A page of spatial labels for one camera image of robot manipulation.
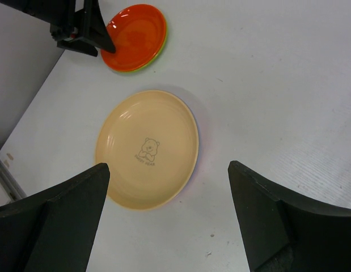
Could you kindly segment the green plate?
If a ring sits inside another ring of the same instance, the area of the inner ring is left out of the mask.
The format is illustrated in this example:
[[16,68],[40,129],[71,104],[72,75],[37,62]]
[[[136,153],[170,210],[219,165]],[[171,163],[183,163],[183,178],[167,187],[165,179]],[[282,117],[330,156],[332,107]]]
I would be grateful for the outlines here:
[[138,71],[141,71],[150,65],[153,64],[153,62],[157,61],[158,58],[162,55],[166,45],[167,45],[167,40],[168,40],[168,23],[165,20],[165,36],[162,39],[161,47],[157,50],[156,54],[151,58],[151,60],[146,61],[143,65],[137,67],[136,69],[130,69],[128,71],[121,71],[121,73],[136,73]]

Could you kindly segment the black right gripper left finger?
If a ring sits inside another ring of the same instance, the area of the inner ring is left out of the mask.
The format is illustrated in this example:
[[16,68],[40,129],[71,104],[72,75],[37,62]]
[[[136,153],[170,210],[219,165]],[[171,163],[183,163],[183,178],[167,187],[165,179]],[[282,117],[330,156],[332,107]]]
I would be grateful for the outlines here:
[[99,163],[0,207],[0,271],[86,271],[110,172]]

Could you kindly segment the orange plate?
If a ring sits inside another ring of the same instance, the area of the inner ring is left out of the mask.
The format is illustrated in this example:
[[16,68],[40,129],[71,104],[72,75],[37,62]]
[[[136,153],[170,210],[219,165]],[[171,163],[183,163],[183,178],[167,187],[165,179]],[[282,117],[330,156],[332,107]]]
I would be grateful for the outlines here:
[[163,13],[148,4],[129,6],[107,25],[115,53],[101,50],[104,63],[120,73],[145,68],[159,56],[167,41],[167,21]]

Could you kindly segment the beige plate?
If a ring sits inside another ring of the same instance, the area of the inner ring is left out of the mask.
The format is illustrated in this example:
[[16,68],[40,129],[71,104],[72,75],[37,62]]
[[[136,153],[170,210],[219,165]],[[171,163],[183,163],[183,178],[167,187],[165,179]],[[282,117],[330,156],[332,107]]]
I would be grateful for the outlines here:
[[170,92],[146,90],[109,114],[96,141],[94,162],[109,167],[111,200],[145,211],[182,191],[198,152],[198,127],[186,103]]

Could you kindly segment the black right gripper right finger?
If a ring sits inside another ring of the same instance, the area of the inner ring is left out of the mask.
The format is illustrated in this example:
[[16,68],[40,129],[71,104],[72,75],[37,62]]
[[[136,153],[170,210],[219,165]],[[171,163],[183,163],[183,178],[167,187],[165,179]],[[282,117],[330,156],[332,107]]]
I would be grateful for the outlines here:
[[301,195],[238,161],[228,173],[250,271],[351,271],[351,209]]

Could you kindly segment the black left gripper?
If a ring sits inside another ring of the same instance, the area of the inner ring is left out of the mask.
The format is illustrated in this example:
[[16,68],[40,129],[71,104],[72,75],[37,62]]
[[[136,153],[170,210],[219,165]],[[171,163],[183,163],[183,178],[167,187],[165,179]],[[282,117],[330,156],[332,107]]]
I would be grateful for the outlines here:
[[84,1],[83,38],[77,38],[76,1],[10,1],[10,7],[50,24],[50,34],[59,48],[97,57],[96,48],[115,53],[115,45],[104,23],[99,1]]

